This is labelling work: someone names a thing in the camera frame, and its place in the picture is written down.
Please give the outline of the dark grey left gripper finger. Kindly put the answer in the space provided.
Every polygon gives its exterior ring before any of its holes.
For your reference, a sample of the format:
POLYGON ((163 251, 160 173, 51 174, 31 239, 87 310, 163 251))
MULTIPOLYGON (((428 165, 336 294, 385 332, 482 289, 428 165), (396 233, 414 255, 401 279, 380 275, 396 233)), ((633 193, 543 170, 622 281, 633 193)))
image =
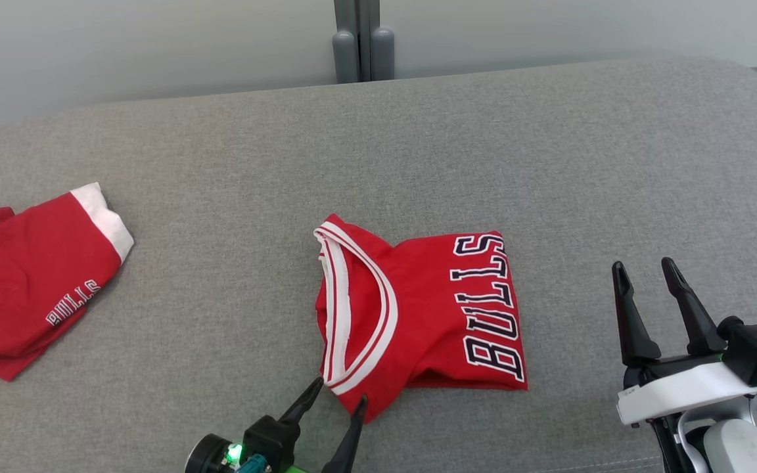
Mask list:
POLYGON ((369 398, 364 394, 361 395, 357 407, 352 411, 349 427, 344 438, 340 441, 333 457, 321 469, 322 473, 352 472, 367 408, 369 408, 369 398))
POLYGON ((277 421, 286 425, 299 425, 304 414, 315 404, 316 398, 324 386, 325 383, 322 376, 315 378, 277 421))

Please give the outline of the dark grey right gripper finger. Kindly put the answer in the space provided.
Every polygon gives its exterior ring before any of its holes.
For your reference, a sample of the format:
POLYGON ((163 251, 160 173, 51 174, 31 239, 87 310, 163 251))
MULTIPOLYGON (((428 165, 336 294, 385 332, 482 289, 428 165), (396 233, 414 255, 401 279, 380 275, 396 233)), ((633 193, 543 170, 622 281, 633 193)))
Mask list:
POLYGON ((660 347, 652 341, 634 300, 634 288, 621 261, 612 266, 616 320, 622 363, 628 368, 640 367, 662 357, 660 347))
POLYGON ((717 326, 685 280, 673 258, 663 257, 661 267, 670 294, 675 297, 685 325, 689 342, 686 346, 690 356, 704 357, 723 352, 727 342, 717 333, 717 326))

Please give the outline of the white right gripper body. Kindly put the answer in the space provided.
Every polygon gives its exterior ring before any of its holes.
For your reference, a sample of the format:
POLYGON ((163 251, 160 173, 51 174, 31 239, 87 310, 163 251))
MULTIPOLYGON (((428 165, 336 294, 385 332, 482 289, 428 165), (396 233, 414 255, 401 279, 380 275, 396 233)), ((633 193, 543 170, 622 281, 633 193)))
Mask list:
POLYGON ((736 375, 720 353, 667 359, 626 357, 618 416, 624 425, 757 395, 757 381, 736 375))

